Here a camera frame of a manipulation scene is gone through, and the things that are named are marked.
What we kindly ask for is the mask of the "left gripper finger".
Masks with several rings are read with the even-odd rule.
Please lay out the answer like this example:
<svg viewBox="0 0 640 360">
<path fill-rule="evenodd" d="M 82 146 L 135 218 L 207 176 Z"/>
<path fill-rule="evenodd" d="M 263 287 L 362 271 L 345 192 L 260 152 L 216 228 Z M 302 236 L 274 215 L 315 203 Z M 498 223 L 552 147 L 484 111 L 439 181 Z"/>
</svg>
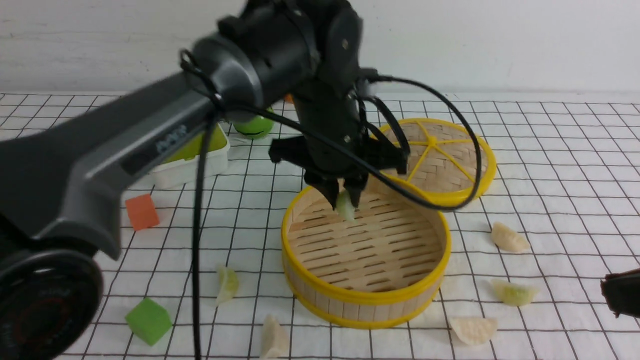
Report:
<svg viewBox="0 0 640 360">
<path fill-rule="evenodd" d="M 338 203 L 339 183 L 336 178 L 320 178 L 314 180 L 313 187 L 318 190 L 335 210 Z"/>
<path fill-rule="evenodd" d="M 343 187 L 347 191 L 350 203 L 354 208 L 359 208 L 361 194 L 368 184 L 368 176 L 346 177 L 343 180 Z"/>
</svg>

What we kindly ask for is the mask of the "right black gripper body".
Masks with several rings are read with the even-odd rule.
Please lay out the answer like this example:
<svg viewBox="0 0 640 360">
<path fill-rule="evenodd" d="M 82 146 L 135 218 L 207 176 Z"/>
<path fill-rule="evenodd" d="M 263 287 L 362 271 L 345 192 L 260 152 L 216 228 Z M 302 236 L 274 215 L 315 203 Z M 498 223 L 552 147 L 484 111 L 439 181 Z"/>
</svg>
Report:
<svg viewBox="0 0 640 360">
<path fill-rule="evenodd" d="M 606 305 L 615 317 L 640 317 L 640 269 L 608 274 L 599 284 Z"/>
</svg>

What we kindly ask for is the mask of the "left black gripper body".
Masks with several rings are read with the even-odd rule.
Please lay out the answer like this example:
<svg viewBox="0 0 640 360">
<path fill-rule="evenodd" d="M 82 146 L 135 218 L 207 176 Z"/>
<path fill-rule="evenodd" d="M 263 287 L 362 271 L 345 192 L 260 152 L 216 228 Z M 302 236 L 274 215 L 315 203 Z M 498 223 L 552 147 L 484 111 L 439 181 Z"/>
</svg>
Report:
<svg viewBox="0 0 640 360">
<path fill-rule="evenodd" d="M 318 191 L 363 191 L 370 176 L 409 169 L 409 141 L 398 119 L 378 96 L 367 94 L 366 79 L 346 96 L 312 82 L 294 95 L 299 136 L 275 139 L 274 163 L 304 170 Z"/>
</svg>

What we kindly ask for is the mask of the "left robot arm dark grey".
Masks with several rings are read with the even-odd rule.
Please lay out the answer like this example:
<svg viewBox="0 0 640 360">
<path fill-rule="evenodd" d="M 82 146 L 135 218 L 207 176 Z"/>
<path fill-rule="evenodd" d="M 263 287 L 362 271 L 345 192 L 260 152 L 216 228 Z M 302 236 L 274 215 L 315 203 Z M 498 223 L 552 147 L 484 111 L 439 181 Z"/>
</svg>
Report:
<svg viewBox="0 0 640 360">
<path fill-rule="evenodd" d="M 121 255 L 122 194 L 221 120 L 246 123 L 285 95 L 304 136 L 269 152 L 305 170 L 334 205 L 368 180 L 323 136 L 375 170 L 407 170 L 409 150 L 369 139 L 350 99 L 362 19 L 347 0 L 249 0 L 180 53 L 180 71 L 42 132 L 1 142 L 1 358 L 52 360 L 87 329 L 104 291 L 94 261 Z"/>
</svg>

